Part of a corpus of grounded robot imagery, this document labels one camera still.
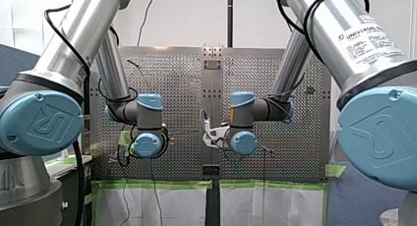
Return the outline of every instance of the light blue joint cap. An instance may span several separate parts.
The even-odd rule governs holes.
[[[233,107],[240,107],[255,101],[255,95],[251,91],[236,91],[230,95]]]
[[[362,173],[417,191],[417,89],[383,86],[353,97],[338,120],[338,140]]]
[[[150,110],[162,110],[162,96],[155,93],[142,93],[138,95],[138,104]]]
[[[104,107],[104,114],[107,117],[107,119],[111,120],[111,121],[115,121],[117,122],[117,119],[113,116],[113,114],[110,111],[110,108],[108,108],[108,105],[106,105]]]
[[[250,155],[258,148],[258,141],[252,132],[242,131],[233,136],[230,145],[239,155]]]
[[[160,139],[151,133],[139,135],[134,142],[135,153],[143,158],[156,156],[162,147]]]
[[[0,143],[19,155],[49,155],[71,145],[84,126],[80,105],[58,91],[22,95],[0,112]]]

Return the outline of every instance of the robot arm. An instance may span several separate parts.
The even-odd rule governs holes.
[[[84,60],[55,34],[34,69],[17,75],[0,100],[0,152],[48,155],[78,138],[84,124],[82,87],[89,76],[89,68],[83,64],[90,66],[98,53],[111,118],[142,129],[134,153],[140,157],[158,153],[163,146],[161,97],[140,94],[137,99],[126,100],[129,89],[117,46],[108,32],[116,12],[126,8],[129,1],[74,0],[59,31]],[[149,120],[149,114],[158,118]]]
[[[204,141],[207,146],[229,146],[239,155],[250,155],[258,147],[257,138],[252,133],[254,122],[289,122],[293,114],[292,97],[295,88],[302,81],[311,54],[304,35],[294,30],[270,94],[264,98],[255,98],[252,92],[232,93],[230,126],[212,129],[209,118],[205,118]]]
[[[160,156],[167,149],[169,140],[166,128],[162,127],[161,96],[143,93],[131,98],[119,50],[111,31],[101,43],[96,62],[107,94],[107,117],[115,122],[136,126],[136,138],[129,147],[129,152],[141,158]]]
[[[415,123],[407,118],[414,117],[410,111],[417,106],[417,93],[409,87],[376,86],[417,70],[417,62],[395,46],[356,0],[280,1],[303,23],[304,31],[292,33],[269,99],[256,99],[251,92],[231,95],[231,124],[223,128],[230,129],[225,141],[238,154],[251,154],[258,145],[252,134],[254,121],[284,121],[291,116],[291,96],[285,93],[291,93],[304,74],[311,54],[308,33],[342,91],[337,101],[342,148],[356,166],[364,166],[359,168],[363,172],[374,179],[386,179],[393,186],[393,175],[387,178],[376,166],[397,161],[392,155],[395,150],[402,148],[396,153],[404,152],[414,145],[411,140],[417,141]],[[370,154],[375,161],[367,161]]]

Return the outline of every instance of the white cloth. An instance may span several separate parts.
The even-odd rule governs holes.
[[[220,189],[221,226],[322,226],[324,191]]]
[[[206,190],[156,190],[162,209],[163,225],[204,226]],[[126,189],[130,217],[124,226],[160,226],[159,208],[153,190]],[[123,190],[100,190],[95,225],[119,226],[128,218]]]

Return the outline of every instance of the pegboard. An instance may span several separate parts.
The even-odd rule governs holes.
[[[249,51],[224,49],[223,92],[252,91],[256,97],[270,93],[283,50]],[[222,179],[271,179],[317,182],[325,179],[328,162],[328,119],[330,76],[313,58],[303,82],[294,95],[290,124],[256,122],[254,133],[259,145],[250,157],[232,152],[220,154]],[[222,120],[229,117],[229,97],[223,96]]]
[[[197,142],[202,138],[198,113],[201,107],[201,52],[201,48],[161,50],[126,47],[120,50],[129,86],[138,92],[162,95],[162,121],[169,129],[171,142],[164,155],[153,161],[154,176],[158,180],[202,179],[201,147]],[[96,107],[91,113],[97,113],[97,140],[101,151],[94,159],[92,176],[100,180],[123,177],[149,179],[148,160],[131,157],[128,168],[119,167],[114,161],[123,125],[109,121],[103,112],[104,99],[100,96],[94,98],[96,102],[92,102],[91,106]]]
[[[154,176],[158,180],[182,181],[203,179],[202,166],[209,159],[208,147],[202,142],[200,109],[208,109],[203,106],[211,104],[212,119],[227,121],[231,92],[251,90],[257,97],[268,94],[283,50],[224,48],[219,57],[222,71],[211,74],[209,78],[202,78],[206,75],[205,56],[200,47],[123,47],[120,54],[129,86],[139,92],[160,93],[163,97],[163,122],[169,129],[172,142],[167,152],[154,161]],[[207,85],[210,80],[222,81],[221,94],[212,102],[202,102],[207,99],[203,98],[202,84]],[[123,125],[105,117],[104,100],[94,91],[96,82],[97,73],[93,73],[91,142],[95,155],[92,176],[99,180],[124,177],[149,179],[147,160],[131,158],[131,165],[126,169],[114,161]],[[313,87],[315,92],[307,94],[307,86]],[[219,177],[320,181],[328,161],[329,87],[328,73],[317,60],[313,60],[304,82],[297,89],[292,123],[259,122],[255,125],[260,145],[273,149],[276,156],[267,154],[264,158],[261,148],[244,159],[231,152],[227,152],[225,158],[222,152],[217,152],[219,158],[212,164],[220,164]]]

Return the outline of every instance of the white wall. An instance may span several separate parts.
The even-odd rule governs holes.
[[[114,24],[121,44],[136,45],[149,0],[132,0]],[[289,30],[274,0],[234,0],[234,46],[285,47]],[[227,0],[154,0],[141,45],[227,44]]]
[[[0,0],[0,44],[41,54],[53,33],[44,10],[69,3],[71,0]],[[51,14],[51,20],[59,25],[64,15]]]

